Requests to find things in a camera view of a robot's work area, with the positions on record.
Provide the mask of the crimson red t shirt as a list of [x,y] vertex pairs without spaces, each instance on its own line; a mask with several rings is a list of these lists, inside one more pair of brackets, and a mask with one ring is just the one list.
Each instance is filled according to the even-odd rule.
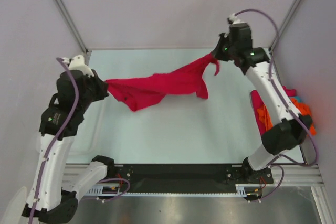
[[133,111],[159,104],[167,95],[196,94],[208,99],[208,89],[203,79],[207,66],[214,64],[220,72],[220,63],[211,53],[170,73],[155,73],[145,78],[108,79],[108,91],[113,97]]

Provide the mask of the white perforated plastic basket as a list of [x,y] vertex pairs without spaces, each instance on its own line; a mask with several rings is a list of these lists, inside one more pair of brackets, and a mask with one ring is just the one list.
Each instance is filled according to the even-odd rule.
[[106,101],[97,101],[90,105],[84,114],[84,121],[79,125],[77,135],[72,137],[74,143],[70,149],[71,156],[91,153],[98,142],[103,121]]

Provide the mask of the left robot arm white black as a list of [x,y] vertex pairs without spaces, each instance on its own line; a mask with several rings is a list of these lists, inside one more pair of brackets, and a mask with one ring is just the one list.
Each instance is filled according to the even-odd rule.
[[57,93],[41,115],[38,167],[22,212],[28,223],[68,223],[86,192],[116,175],[114,160],[97,155],[74,181],[62,186],[66,161],[84,114],[91,103],[108,96],[108,85],[85,64],[82,55],[57,60],[65,70],[56,81]]

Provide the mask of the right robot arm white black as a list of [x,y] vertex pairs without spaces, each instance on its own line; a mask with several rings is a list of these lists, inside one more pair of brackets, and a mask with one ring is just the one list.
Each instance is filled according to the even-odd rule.
[[220,61],[233,61],[242,71],[257,90],[272,123],[261,136],[261,145],[244,159],[240,169],[240,176],[254,183],[281,154],[303,143],[312,118],[291,102],[278,80],[269,50],[253,46],[249,24],[236,14],[227,22],[229,31],[220,34],[212,55]]

